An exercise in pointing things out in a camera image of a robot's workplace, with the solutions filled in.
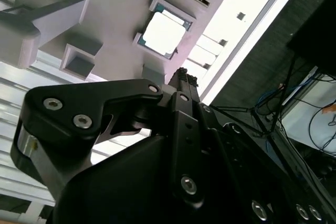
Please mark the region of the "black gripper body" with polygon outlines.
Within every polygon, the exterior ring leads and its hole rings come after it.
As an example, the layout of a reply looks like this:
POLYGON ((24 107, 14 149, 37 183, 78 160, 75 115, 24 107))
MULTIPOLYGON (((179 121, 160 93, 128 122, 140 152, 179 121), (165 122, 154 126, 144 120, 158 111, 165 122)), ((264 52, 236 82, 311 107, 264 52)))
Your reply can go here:
POLYGON ((76 175, 53 223, 239 223, 224 163, 195 137, 149 137, 76 175))

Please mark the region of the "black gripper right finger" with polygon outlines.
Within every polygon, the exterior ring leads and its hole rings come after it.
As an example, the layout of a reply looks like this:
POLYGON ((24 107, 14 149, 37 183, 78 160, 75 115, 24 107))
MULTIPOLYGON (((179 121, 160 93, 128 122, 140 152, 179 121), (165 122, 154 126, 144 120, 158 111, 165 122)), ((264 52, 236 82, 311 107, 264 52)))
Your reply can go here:
POLYGON ((330 223, 331 208, 322 198, 309 168, 293 161, 268 135, 279 162, 275 162, 237 124, 220 126, 210 107, 200 103, 197 78, 187 77, 206 135, 214 139, 211 152, 222 158, 233 207, 229 223, 330 223))

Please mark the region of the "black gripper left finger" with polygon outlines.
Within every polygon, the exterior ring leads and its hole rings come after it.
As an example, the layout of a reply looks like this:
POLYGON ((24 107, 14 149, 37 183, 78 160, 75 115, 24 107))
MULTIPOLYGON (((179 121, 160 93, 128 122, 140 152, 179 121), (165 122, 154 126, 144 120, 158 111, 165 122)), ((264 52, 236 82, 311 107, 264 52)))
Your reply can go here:
POLYGON ((188 76, 181 68, 166 86, 132 79, 33 88, 24 97, 11 157, 57 203, 76 175, 146 138, 195 137, 201 147, 188 76))

